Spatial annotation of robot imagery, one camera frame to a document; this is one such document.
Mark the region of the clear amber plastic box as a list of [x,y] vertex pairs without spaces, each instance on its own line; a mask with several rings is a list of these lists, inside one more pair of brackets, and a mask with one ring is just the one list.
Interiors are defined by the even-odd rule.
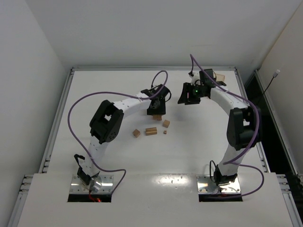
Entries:
[[224,82],[225,81],[225,75],[223,75],[223,74],[218,74],[218,73],[215,73],[214,72],[214,76],[215,76],[215,78],[216,78],[216,81],[221,81],[221,82]]

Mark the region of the dark striped wood block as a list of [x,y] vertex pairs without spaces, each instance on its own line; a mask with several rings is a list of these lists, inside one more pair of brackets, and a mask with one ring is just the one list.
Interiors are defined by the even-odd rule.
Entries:
[[157,128],[156,128],[156,127],[146,128],[146,129],[145,129],[145,135],[146,135],[146,136],[156,135],[157,133],[158,133],[158,131],[157,131]]

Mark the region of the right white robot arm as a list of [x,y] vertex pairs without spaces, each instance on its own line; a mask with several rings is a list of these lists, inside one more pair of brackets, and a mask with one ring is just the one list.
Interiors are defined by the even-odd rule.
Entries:
[[178,104],[199,104],[202,97],[216,102],[228,115],[228,147],[222,161],[216,165],[212,180],[216,185],[233,182],[248,150],[262,139],[261,109],[246,99],[228,91],[223,81],[217,81],[212,69],[189,72],[190,82],[183,84]]

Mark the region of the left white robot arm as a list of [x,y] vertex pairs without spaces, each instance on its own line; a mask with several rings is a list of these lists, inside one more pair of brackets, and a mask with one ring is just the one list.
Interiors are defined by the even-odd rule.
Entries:
[[104,100],[89,123],[91,141],[95,146],[94,149],[99,151],[100,154],[103,154],[108,143],[117,137],[124,118],[144,109],[147,110],[147,115],[165,115],[166,96],[172,96],[171,91],[164,84],[160,84],[158,86],[151,87],[150,89],[144,89],[135,96],[117,92],[95,92],[81,97],[69,109],[67,117],[69,130],[77,142],[84,148],[92,164],[95,165],[99,171],[107,173],[123,171],[123,176],[125,176],[125,169],[105,170],[99,167],[92,155],[93,149],[87,149],[71,128],[71,112],[76,104],[89,96],[97,94],[113,94],[126,97],[126,99],[119,102]]

